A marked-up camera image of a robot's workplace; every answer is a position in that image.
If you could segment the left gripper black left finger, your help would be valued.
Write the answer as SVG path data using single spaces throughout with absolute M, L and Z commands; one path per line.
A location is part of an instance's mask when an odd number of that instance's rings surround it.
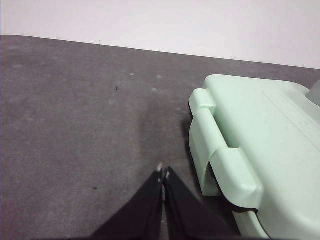
M 163 211 L 163 170 L 155 170 L 132 199 L 91 236 L 99 240 L 158 240 Z

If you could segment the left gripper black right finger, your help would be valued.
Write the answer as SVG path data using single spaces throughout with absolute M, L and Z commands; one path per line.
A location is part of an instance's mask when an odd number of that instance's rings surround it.
M 165 208 L 171 240 L 230 240 L 240 236 L 221 197 L 198 200 L 170 166 L 164 177 Z

